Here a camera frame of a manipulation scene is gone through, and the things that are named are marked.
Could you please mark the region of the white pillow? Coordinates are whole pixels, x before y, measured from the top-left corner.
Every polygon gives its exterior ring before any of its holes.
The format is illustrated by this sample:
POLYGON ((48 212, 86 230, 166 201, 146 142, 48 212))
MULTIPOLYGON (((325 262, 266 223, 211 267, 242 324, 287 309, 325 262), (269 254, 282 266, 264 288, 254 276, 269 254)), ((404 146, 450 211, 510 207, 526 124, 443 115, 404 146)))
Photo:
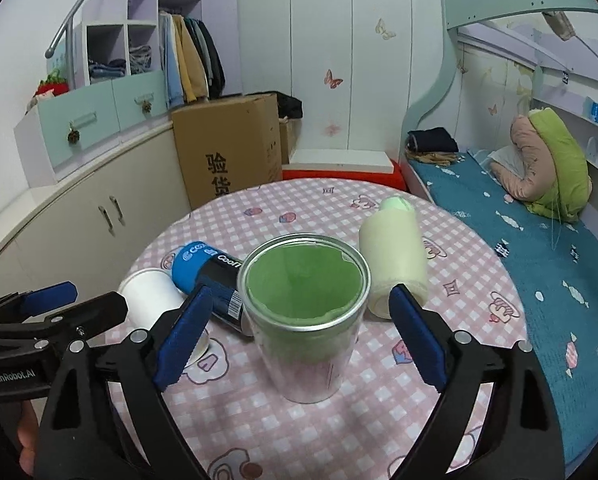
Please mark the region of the white pillow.
POLYGON ((503 166, 517 176, 522 176, 526 172, 521 152, 515 145, 507 145, 504 148, 492 151, 489 154, 489 158, 492 162, 497 162, 500 166, 503 166))

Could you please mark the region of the teal patterned bed mattress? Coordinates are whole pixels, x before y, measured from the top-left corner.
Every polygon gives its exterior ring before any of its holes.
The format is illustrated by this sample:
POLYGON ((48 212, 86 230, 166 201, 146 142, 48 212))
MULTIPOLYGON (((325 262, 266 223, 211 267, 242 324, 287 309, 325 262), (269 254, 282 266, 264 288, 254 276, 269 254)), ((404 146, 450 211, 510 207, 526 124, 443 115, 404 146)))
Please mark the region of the teal patterned bed mattress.
POLYGON ((512 278, 553 393, 567 468, 576 469, 598 441, 598 240, 583 222, 532 214, 468 154, 449 167, 410 166, 512 278))

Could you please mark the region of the black clothes on box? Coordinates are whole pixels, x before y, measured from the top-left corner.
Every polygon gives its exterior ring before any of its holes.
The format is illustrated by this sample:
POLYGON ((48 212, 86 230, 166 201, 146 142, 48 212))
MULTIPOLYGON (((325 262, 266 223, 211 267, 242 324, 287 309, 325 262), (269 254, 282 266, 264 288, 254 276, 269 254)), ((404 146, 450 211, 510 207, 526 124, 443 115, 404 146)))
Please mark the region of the black clothes on box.
POLYGON ((277 103, 279 119, 302 119, 303 104, 302 101, 294 96, 279 91, 258 92, 258 96, 274 96, 277 103))

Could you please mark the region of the hanging clothes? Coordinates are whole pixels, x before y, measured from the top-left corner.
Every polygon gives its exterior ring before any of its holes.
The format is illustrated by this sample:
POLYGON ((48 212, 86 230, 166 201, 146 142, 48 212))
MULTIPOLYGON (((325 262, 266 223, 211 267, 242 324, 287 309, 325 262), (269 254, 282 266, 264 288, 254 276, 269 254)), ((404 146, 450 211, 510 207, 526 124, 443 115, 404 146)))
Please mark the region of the hanging clothes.
POLYGON ((195 18, 161 12, 159 32, 168 109, 219 99, 226 80, 207 26, 195 18))

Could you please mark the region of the pink green clear cup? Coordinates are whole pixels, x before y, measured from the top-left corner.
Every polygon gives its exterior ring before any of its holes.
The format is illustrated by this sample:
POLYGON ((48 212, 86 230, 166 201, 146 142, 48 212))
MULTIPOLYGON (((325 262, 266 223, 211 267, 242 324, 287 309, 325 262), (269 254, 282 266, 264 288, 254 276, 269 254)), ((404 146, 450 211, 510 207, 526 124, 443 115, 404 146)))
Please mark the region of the pink green clear cup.
POLYGON ((279 393, 300 404, 333 396, 369 298, 370 272, 360 252, 322 234, 278 236, 244 259, 237 289, 279 393))

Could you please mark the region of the blue black can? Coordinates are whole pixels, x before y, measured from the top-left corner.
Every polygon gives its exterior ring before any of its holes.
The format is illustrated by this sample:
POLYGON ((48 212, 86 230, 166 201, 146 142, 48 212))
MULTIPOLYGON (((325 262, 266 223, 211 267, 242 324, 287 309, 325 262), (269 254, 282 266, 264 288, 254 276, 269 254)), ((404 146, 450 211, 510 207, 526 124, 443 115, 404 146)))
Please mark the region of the blue black can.
POLYGON ((244 313, 244 300, 237 290, 241 261, 232 255, 196 240, 180 248, 171 266, 174 285, 190 294, 197 285, 212 292, 212 314, 242 336, 251 338, 252 329, 244 313))

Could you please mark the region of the red strawberry plush toy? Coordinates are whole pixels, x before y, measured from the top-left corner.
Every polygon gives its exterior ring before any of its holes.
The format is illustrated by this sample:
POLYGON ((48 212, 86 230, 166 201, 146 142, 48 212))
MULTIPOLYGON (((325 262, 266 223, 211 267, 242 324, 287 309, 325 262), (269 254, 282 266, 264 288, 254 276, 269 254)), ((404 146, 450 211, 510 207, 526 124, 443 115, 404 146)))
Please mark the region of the red strawberry plush toy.
POLYGON ((61 75, 59 68, 55 68, 48 74, 46 79, 40 81, 34 96, 26 104, 26 113, 29 113, 39 102, 56 98, 56 96, 61 96, 69 91, 70 87, 67 79, 61 75))

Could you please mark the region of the green pink rolled quilt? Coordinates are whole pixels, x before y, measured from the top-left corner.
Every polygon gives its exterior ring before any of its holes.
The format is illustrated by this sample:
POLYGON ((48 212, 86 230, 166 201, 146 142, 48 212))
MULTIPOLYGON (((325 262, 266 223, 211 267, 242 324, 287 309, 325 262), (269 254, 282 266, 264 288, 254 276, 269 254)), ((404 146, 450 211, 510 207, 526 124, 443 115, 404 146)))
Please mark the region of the green pink rolled quilt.
POLYGON ((546 107, 516 117, 509 145, 521 152, 522 176, 489 158, 489 170, 507 194, 532 214, 577 222, 593 185, 582 148, 556 112, 546 107))

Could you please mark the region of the cream green bottle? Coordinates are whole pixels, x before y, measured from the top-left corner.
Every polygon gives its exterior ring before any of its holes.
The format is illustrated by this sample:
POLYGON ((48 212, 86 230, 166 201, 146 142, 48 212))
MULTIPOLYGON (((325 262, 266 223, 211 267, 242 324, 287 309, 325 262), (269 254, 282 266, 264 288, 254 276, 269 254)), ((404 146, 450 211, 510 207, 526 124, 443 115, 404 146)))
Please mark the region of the cream green bottle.
POLYGON ((390 320, 392 288, 403 284, 421 306, 428 301, 428 263, 414 206, 401 196, 386 198, 358 231, 358 248, 370 271, 368 307, 390 320))

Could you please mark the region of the white paper cup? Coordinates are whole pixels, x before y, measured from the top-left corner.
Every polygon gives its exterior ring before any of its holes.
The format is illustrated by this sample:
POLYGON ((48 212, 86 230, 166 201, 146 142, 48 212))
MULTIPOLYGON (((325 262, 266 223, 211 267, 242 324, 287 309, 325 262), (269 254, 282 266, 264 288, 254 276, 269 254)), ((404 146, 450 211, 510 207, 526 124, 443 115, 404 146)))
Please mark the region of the white paper cup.
POLYGON ((171 274, 160 268, 147 268, 130 274, 118 293, 128 305, 128 318, 134 328, 150 330, 162 313, 178 309, 186 299, 173 283, 171 274))

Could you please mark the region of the red storage bench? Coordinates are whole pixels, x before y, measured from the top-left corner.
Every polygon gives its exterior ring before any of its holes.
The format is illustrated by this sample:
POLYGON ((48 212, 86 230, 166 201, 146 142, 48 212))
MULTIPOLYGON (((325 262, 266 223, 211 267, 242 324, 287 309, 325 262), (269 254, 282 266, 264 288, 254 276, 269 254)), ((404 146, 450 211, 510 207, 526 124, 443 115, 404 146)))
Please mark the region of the red storage bench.
POLYGON ((381 172, 367 171, 343 171, 343 170, 302 170, 302 169, 283 169, 282 178, 284 180, 296 179, 343 179, 353 181, 364 181, 373 184, 387 186, 399 191, 407 191, 408 187, 402 174, 400 166, 394 160, 391 161, 392 169, 388 174, 381 172))

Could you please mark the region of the mint drawer cabinet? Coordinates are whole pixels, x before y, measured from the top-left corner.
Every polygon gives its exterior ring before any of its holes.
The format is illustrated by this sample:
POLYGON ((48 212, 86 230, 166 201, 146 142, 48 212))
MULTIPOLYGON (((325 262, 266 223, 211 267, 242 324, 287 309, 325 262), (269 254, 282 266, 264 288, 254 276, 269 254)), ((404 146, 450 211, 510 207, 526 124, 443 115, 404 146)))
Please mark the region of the mint drawer cabinet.
POLYGON ((168 119, 161 70, 90 84, 43 100, 14 127, 31 188, 58 183, 168 119))

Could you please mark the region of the brown cardboard box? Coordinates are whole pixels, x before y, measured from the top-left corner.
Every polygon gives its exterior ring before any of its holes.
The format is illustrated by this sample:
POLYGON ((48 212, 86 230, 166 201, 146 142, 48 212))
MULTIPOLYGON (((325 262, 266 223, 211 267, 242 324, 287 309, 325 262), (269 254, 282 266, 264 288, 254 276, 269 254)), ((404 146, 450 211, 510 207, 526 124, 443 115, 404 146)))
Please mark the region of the brown cardboard box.
POLYGON ((190 206, 282 178, 277 99, 237 96, 171 114, 190 206))

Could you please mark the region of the white wardrobe with butterflies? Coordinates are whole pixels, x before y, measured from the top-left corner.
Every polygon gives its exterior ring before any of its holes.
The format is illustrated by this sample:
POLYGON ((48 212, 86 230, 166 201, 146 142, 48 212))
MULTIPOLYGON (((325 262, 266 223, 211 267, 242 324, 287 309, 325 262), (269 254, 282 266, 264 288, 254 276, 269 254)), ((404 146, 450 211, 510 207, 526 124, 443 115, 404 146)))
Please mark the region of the white wardrobe with butterflies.
POLYGON ((399 153, 441 62, 440 0, 237 0, 241 83, 299 99, 301 150, 399 153))

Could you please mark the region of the blue box on shelf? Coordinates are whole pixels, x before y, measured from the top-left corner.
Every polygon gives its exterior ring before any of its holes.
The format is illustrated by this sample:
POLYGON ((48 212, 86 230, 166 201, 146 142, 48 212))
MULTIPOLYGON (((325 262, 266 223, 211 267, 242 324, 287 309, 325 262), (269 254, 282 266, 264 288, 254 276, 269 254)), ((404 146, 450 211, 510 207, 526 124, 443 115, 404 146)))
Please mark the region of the blue box on shelf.
POLYGON ((598 103, 592 101, 588 108, 590 109, 590 111, 588 112, 588 117, 591 119, 592 122, 598 124, 598 103))

